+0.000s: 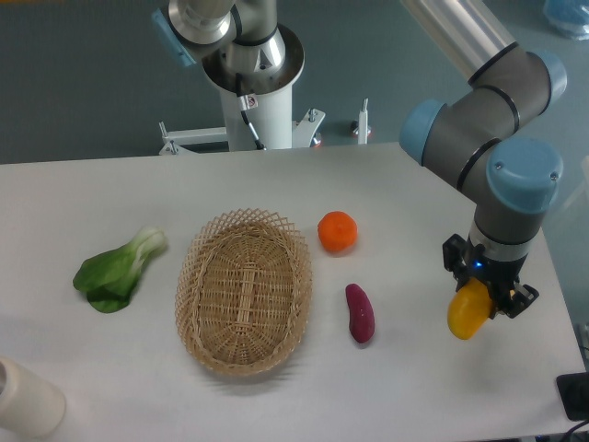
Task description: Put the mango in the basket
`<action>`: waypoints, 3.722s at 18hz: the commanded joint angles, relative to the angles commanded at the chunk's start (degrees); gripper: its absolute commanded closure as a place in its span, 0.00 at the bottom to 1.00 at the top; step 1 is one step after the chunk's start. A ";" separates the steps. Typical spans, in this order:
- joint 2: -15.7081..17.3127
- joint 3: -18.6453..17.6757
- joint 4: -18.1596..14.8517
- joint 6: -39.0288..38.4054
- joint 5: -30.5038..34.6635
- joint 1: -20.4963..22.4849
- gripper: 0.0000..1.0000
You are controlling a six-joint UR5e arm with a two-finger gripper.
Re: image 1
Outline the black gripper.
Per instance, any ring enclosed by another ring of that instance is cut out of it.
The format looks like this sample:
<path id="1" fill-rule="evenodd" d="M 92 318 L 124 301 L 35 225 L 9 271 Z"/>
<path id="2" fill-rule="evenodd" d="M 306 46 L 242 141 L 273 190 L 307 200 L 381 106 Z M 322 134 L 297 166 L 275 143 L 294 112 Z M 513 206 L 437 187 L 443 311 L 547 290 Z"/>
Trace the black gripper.
<path id="1" fill-rule="evenodd" d="M 484 255 L 482 244 L 474 246 L 469 239 L 452 235 L 442 246 L 444 268 L 453 275 L 456 291 L 472 279 L 484 285 L 490 284 L 493 304 L 491 318 L 504 315 L 514 319 L 524 312 L 539 297 L 539 292 L 530 285 L 519 283 L 519 274 L 527 256 L 514 261 L 500 262 Z"/>

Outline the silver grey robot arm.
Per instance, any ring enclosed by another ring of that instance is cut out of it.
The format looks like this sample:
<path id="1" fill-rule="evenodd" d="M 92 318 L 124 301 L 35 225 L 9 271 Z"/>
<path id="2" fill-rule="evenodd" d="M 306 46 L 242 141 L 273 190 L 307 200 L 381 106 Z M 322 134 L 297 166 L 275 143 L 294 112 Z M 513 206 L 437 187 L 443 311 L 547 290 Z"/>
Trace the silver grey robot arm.
<path id="1" fill-rule="evenodd" d="M 552 53 L 522 49 L 480 1 L 406 8 L 470 91 L 454 104 L 430 99 L 415 107 L 400 145 L 476 206 L 468 236 L 444 243 L 445 269 L 459 287 L 482 283 L 493 313 L 516 317 L 538 296 L 519 274 L 563 172 L 555 148 L 519 131 L 562 95 L 566 70 Z"/>

